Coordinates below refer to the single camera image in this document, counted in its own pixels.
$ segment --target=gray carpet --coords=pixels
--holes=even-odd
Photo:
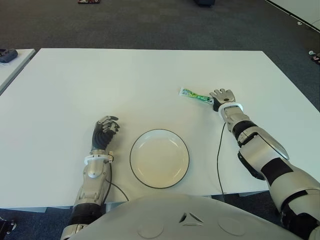
[[[264,51],[320,110],[320,67],[308,55],[320,51],[320,35],[264,0],[216,0],[211,8],[193,0],[0,0],[0,23],[0,48]],[[226,199],[280,224],[269,193]],[[8,240],[57,240],[69,215],[0,209],[18,222]]]

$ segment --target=black joint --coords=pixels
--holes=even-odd
[[[289,205],[286,205],[281,213],[283,226],[304,240],[308,240],[311,232],[319,226],[317,219],[313,216],[308,213],[296,215]]]
[[[236,140],[238,140],[240,134],[251,127],[256,127],[257,125],[255,125],[252,121],[250,120],[244,120],[244,121],[240,121],[238,122],[236,125],[234,125],[233,129],[232,129],[232,134],[235,137]]]
[[[271,186],[274,180],[283,174],[291,173],[293,170],[280,158],[274,158],[261,168],[266,180]]]
[[[89,225],[101,216],[100,205],[95,203],[81,203],[73,208],[68,226],[73,224]]]
[[[245,168],[249,171],[249,173],[259,180],[265,180],[264,176],[260,174],[257,170],[255,170],[248,162],[247,160],[241,155],[240,152],[238,152],[238,158],[240,162],[245,166]]]

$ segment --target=plate rim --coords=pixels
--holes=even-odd
[[[144,135],[144,134],[146,134],[146,133],[148,133],[148,132],[154,131],[154,130],[164,130],[164,131],[168,131],[168,132],[173,133],[174,135],[176,135],[178,138],[181,139],[181,141],[183,142],[183,144],[184,144],[184,146],[185,146],[185,148],[186,148],[186,152],[188,153],[188,166],[186,167],[185,173],[183,174],[183,176],[181,177],[181,179],[180,179],[179,181],[177,181],[176,183],[174,183],[174,184],[172,184],[172,185],[170,185],[170,186],[165,186],[165,187],[150,186],[150,185],[144,183],[143,181],[141,181],[141,180],[137,177],[137,175],[135,174],[135,172],[134,172],[134,170],[133,170],[133,168],[132,168],[132,164],[131,164],[131,153],[132,153],[132,150],[133,150],[133,148],[134,148],[134,145],[135,145],[136,142],[139,140],[139,138],[141,138],[142,135]],[[187,148],[187,145],[186,145],[185,141],[184,141],[178,134],[176,134],[175,132],[170,131],[170,130],[168,130],[168,129],[155,128],[155,129],[151,129],[151,130],[149,130],[149,131],[146,131],[146,132],[142,133],[142,134],[134,141],[134,143],[133,143],[133,145],[132,145],[132,147],[131,147],[131,150],[130,150],[129,163],[130,163],[130,168],[131,168],[131,171],[132,171],[133,175],[135,176],[136,179],[138,179],[138,181],[139,181],[140,183],[142,183],[143,185],[145,185],[145,186],[147,186],[147,187],[149,187],[149,188],[152,188],[152,189],[168,189],[168,188],[171,188],[172,186],[176,185],[177,183],[179,183],[179,182],[185,177],[185,175],[187,174],[188,169],[189,169],[189,165],[190,165],[190,154],[189,154],[189,150],[188,150],[188,148]]]

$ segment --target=robotic hand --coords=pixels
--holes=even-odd
[[[83,186],[61,240],[320,240],[320,183],[289,163],[284,147],[243,113],[231,90],[215,90],[210,95],[213,110],[237,140],[240,161],[255,178],[267,181],[281,221],[290,232],[224,202],[164,192],[129,201],[100,217],[107,188],[106,163],[111,160],[105,148],[119,128],[117,118],[107,116],[96,123],[91,153],[85,158]]]
[[[92,135],[92,148],[85,157],[83,185],[73,205],[71,219],[63,230],[61,240],[66,240],[104,214],[101,206],[107,194],[107,170],[114,157],[106,148],[119,131],[115,116],[105,116],[96,122]]]
[[[220,112],[237,140],[238,158],[252,176],[267,181],[284,227],[303,239],[315,238],[316,231],[319,235],[320,183],[290,164],[285,148],[243,113],[231,90],[210,95],[213,110]]]

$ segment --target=small object on floor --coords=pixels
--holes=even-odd
[[[210,7],[215,4],[216,0],[194,0],[199,6]]]
[[[313,62],[315,62],[316,64],[320,65],[320,53],[318,53],[317,55],[314,55],[311,60]]]
[[[78,0],[78,4],[99,4],[100,0]]]
[[[7,64],[18,56],[17,50],[13,48],[0,49],[0,63]]]
[[[5,239],[5,236],[10,234],[16,226],[14,221],[7,221],[0,217],[0,240]]]

